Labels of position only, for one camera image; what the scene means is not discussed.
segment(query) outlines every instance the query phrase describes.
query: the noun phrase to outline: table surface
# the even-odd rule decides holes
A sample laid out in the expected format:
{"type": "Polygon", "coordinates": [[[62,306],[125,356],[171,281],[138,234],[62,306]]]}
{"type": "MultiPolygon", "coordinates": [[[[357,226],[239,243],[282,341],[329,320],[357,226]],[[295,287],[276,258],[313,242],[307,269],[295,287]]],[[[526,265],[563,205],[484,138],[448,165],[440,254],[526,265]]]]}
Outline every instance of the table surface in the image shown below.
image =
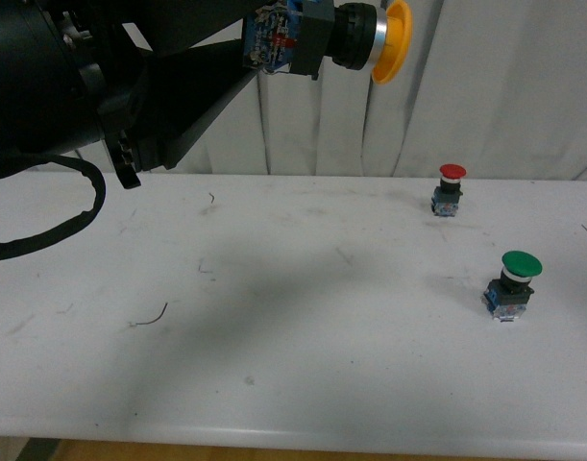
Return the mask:
{"type": "MultiPolygon", "coordinates": [[[[0,262],[0,435],[587,459],[587,182],[464,180],[438,218],[437,179],[142,181],[0,262]],[[544,272],[500,323],[509,250],[544,272]]],[[[0,240],[92,198],[1,181],[0,240]]]]}

